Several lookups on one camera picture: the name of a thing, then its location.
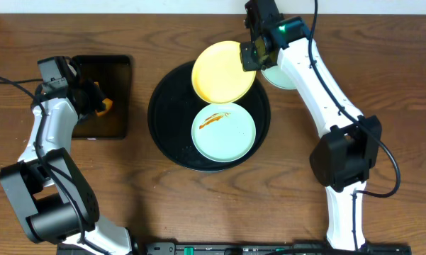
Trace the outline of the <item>green yellow sponge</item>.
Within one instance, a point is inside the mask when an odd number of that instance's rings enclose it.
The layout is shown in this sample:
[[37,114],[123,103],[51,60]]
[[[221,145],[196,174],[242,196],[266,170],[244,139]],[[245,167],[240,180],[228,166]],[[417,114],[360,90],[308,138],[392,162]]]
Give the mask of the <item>green yellow sponge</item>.
[[105,95],[97,81],[94,82],[94,103],[97,117],[107,114],[113,107],[113,101]]

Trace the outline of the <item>light green plate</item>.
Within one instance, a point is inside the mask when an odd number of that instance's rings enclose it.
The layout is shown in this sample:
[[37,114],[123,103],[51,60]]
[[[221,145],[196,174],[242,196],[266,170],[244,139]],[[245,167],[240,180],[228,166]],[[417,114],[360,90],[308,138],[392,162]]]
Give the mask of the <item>light green plate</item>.
[[253,117],[236,103],[209,104],[191,125],[191,139],[205,158],[228,163],[243,158],[254,145],[257,129]]
[[273,66],[262,70],[264,78],[275,87],[286,90],[296,90],[294,81],[287,76],[279,66]]

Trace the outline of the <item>yellow plate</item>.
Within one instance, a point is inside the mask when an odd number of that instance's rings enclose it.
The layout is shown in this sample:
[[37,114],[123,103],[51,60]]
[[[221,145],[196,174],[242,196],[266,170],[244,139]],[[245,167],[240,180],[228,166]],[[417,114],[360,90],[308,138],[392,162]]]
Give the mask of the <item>yellow plate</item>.
[[240,43],[217,42],[206,48],[194,62],[191,83],[197,96],[207,103],[232,103],[251,88],[255,71],[245,71]]

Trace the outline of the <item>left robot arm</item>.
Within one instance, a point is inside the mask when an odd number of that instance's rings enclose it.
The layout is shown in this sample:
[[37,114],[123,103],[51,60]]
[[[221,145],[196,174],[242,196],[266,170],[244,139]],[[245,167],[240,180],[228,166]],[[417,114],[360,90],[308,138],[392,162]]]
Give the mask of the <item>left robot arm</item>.
[[131,254],[129,231],[102,216],[96,196],[70,156],[80,116],[106,109],[97,83],[83,80],[32,96],[33,128],[0,183],[29,240],[66,244],[93,254]]

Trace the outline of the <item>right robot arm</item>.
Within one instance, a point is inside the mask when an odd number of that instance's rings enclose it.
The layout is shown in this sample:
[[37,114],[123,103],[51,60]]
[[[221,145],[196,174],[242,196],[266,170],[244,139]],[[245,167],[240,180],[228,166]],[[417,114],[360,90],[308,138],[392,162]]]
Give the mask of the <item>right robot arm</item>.
[[361,204],[379,150],[379,119],[364,117],[341,91],[318,52],[314,27],[302,18],[247,16],[245,27],[251,40],[240,47],[244,70],[276,67],[294,83],[315,123],[320,141],[309,161],[327,194],[329,245],[359,251],[366,244]]

